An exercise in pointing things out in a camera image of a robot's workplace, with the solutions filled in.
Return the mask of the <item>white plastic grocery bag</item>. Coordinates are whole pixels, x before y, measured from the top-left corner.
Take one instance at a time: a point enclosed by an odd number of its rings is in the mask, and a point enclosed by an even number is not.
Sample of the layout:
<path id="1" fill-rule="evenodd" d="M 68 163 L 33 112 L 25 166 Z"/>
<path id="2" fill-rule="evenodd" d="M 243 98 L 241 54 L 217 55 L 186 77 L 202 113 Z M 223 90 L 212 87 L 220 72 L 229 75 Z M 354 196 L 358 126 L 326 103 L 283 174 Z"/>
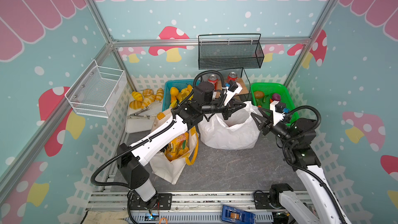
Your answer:
<path id="1" fill-rule="evenodd" d="M 200 140 L 206 146 L 222 150 L 254 148 L 260 131 L 251 114 L 260 114 L 258 107 L 246 102 L 246 107 L 233 113 L 228 120 L 215 114 L 199 123 Z"/>

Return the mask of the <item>orange yellow snack bag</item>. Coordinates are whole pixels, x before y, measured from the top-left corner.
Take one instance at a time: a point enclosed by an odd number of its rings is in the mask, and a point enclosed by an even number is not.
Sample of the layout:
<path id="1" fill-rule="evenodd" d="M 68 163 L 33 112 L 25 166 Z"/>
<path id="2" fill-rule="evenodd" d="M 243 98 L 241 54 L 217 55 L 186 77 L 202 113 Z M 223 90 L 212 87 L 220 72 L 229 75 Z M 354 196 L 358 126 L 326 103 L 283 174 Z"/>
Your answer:
<path id="1" fill-rule="evenodd" d="M 189 134 L 186 132 L 177 136 L 168 144 L 165 156 L 169 161 L 173 161 L 188 153 L 189 150 Z"/>

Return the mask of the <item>cream canvas tote bag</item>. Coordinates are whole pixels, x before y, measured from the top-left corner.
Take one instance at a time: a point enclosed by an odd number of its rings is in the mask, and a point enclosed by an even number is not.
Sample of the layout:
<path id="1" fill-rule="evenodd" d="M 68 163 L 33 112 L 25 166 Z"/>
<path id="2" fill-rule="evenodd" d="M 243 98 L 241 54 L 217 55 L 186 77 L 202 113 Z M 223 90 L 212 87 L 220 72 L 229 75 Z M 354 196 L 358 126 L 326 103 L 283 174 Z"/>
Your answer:
<path id="1" fill-rule="evenodd" d="M 152 171 L 158 177 L 171 184 L 176 184 L 184 167 L 193 165 L 198 155 L 199 135 L 195 127 L 184 134 L 176 136 L 151 160 Z"/>

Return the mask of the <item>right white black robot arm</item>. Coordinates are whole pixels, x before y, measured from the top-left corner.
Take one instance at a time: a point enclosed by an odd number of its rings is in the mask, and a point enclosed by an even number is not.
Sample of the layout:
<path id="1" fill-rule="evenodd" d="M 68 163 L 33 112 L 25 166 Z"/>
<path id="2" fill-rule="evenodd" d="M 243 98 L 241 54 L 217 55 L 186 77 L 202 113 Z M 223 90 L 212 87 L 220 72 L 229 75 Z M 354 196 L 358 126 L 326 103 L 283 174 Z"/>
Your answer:
<path id="1" fill-rule="evenodd" d="M 302 181 L 315 208 L 312 212 L 288 184 L 272 185 L 269 203 L 284 208 L 298 224 L 349 224 L 335 193 L 328 184 L 318 156 L 311 148 L 321 115 L 312 106 L 299 106 L 287 111 L 285 105 L 274 101 L 260 114 L 251 113 L 258 129 L 280 139 L 285 162 Z"/>

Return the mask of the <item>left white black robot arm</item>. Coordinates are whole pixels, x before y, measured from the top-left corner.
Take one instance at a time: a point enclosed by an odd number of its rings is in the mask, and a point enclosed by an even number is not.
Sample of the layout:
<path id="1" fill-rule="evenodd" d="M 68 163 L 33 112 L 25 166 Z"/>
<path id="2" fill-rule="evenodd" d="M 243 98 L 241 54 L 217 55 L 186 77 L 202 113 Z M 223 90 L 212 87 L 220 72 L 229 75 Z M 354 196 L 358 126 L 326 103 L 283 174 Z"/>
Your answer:
<path id="1" fill-rule="evenodd" d="M 171 116 L 166 122 L 140 141 L 126 148 L 121 147 L 115 157 L 109 159 L 92 174 L 91 184 L 107 186 L 107 183 L 97 181 L 96 177 L 105 168 L 116 162 L 126 182 L 110 182 L 111 186 L 133 190 L 146 203 L 155 200 L 157 191 L 145 169 L 145 165 L 155 154 L 174 138 L 196 127 L 207 114 L 221 114 L 227 120 L 233 113 L 246 106 L 245 103 L 234 98 L 242 90 L 239 83 L 233 80 L 226 83 L 222 78 L 221 88 L 215 90 L 214 85 L 208 81 L 198 82 L 206 74 L 222 75 L 219 71 L 214 70 L 199 73 L 194 78 L 193 88 L 189 95 L 171 109 Z"/>

